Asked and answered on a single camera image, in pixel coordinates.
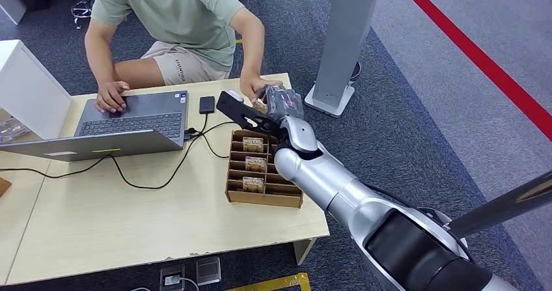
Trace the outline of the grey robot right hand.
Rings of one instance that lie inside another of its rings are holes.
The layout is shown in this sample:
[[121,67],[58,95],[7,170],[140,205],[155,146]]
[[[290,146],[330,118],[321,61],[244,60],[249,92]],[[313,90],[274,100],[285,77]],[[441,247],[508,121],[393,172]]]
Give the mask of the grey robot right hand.
[[301,95],[282,85],[265,85],[257,92],[258,99],[266,106],[266,114],[274,120],[286,116],[303,119]]

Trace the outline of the person's left hand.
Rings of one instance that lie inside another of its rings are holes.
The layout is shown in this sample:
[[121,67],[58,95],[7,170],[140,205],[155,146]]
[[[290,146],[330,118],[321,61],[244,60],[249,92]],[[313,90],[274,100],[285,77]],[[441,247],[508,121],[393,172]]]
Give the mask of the person's left hand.
[[240,77],[240,90],[251,103],[256,102],[261,93],[261,90],[266,85],[283,86],[283,82],[277,80],[266,80],[261,77],[252,75],[242,75]]

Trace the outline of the person's right hand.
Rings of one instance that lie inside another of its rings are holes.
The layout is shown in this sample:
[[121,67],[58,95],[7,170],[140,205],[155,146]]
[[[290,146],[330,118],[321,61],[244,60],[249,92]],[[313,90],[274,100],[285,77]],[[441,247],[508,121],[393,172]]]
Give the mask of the person's right hand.
[[111,81],[98,84],[98,93],[95,107],[101,113],[117,113],[126,108],[121,94],[130,90],[130,86],[123,81]]

